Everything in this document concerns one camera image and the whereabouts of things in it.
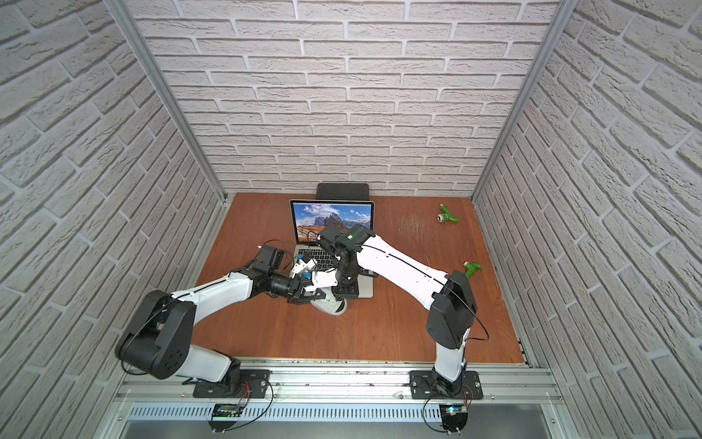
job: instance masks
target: black mounting plate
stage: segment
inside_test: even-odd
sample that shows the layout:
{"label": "black mounting plate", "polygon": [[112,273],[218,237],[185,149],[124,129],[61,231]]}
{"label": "black mounting plate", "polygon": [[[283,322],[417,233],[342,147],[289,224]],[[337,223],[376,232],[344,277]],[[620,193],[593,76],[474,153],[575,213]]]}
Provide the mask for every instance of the black mounting plate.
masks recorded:
{"label": "black mounting plate", "polygon": [[192,392],[193,398],[241,398],[246,393],[244,382],[249,383],[251,388],[251,399],[264,398],[268,385],[263,379],[270,378],[270,370],[266,369],[242,369],[241,370],[241,386],[239,390],[232,393],[228,386],[220,383],[211,383],[209,381],[198,381],[195,384],[195,390]]}
{"label": "black mounting plate", "polygon": [[[465,393],[469,400],[481,400],[483,398],[480,377],[475,370],[464,370],[461,379],[463,385],[470,389],[470,391]],[[412,389],[413,400],[426,400],[429,397],[437,397],[439,395],[432,371],[430,370],[409,371],[409,386]],[[452,398],[448,399],[462,400],[463,392],[459,390]]]}

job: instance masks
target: green plastic part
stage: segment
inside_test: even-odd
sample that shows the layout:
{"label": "green plastic part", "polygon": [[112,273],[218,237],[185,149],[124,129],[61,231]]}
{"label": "green plastic part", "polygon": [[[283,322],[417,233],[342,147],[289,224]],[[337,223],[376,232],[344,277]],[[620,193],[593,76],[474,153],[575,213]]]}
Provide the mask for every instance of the green plastic part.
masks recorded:
{"label": "green plastic part", "polygon": [[476,270],[480,270],[482,268],[482,266],[477,262],[465,262],[463,267],[465,267],[465,276],[468,279],[470,279],[470,276],[473,276],[473,273],[475,273]]}
{"label": "green plastic part", "polygon": [[451,221],[452,223],[457,223],[457,222],[458,222],[458,218],[456,218],[455,216],[453,216],[453,214],[451,213],[451,211],[449,211],[449,208],[448,208],[448,207],[446,207],[446,206],[443,205],[443,204],[441,204],[440,207],[441,207],[441,211],[443,212],[443,214],[439,214],[439,215],[438,215],[438,219],[439,219],[439,222],[440,222],[440,223],[444,223],[444,222],[446,222],[446,221]]}

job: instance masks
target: white plastic part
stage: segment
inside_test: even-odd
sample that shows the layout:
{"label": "white plastic part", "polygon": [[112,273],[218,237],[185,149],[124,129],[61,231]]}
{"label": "white plastic part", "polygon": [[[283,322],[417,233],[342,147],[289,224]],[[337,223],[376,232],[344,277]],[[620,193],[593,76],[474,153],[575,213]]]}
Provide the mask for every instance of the white plastic part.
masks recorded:
{"label": "white plastic part", "polygon": [[437,359],[434,369],[439,375],[449,381],[455,381],[461,376],[465,364],[465,343],[468,341],[470,328],[465,330],[463,343],[458,349],[448,349],[437,343]]}
{"label": "white plastic part", "polygon": [[193,302],[197,305],[195,322],[198,323],[208,315],[225,308],[232,303],[241,302],[251,297],[253,280],[241,273],[229,273],[212,282],[195,288],[176,291],[171,296],[180,297],[184,302]]}
{"label": "white plastic part", "polygon": [[226,355],[191,344],[185,362],[175,374],[216,383],[224,378],[231,363]]}
{"label": "white plastic part", "polygon": [[415,261],[391,247],[379,236],[368,238],[363,245],[375,248],[358,248],[356,254],[358,265],[367,270],[375,271],[407,291],[424,308],[431,308],[434,302],[432,294],[441,291],[444,287],[446,273]]}

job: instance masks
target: vented metal panel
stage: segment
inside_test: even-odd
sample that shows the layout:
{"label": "vented metal panel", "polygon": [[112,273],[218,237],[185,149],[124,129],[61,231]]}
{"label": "vented metal panel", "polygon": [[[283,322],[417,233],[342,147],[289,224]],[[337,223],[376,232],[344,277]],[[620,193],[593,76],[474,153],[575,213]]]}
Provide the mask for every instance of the vented metal panel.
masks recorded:
{"label": "vented metal panel", "polygon": [[[423,402],[404,404],[317,404],[274,402],[259,420],[309,422],[423,422]],[[129,414],[131,421],[209,420],[213,402],[135,402]],[[267,402],[252,402],[238,418],[249,421],[263,413]],[[440,422],[438,404],[427,404],[427,421]],[[215,418],[216,421],[231,418]]]}

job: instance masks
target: laptop screen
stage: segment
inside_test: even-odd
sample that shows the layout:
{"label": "laptop screen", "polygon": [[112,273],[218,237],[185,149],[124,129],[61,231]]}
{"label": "laptop screen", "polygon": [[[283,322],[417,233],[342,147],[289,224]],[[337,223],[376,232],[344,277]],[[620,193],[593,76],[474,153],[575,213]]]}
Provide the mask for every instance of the laptop screen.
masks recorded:
{"label": "laptop screen", "polygon": [[298,244],[314,244],[317,234],[328,225],[346,232],[356,224],[373,229],[374,203],[290,200]]}

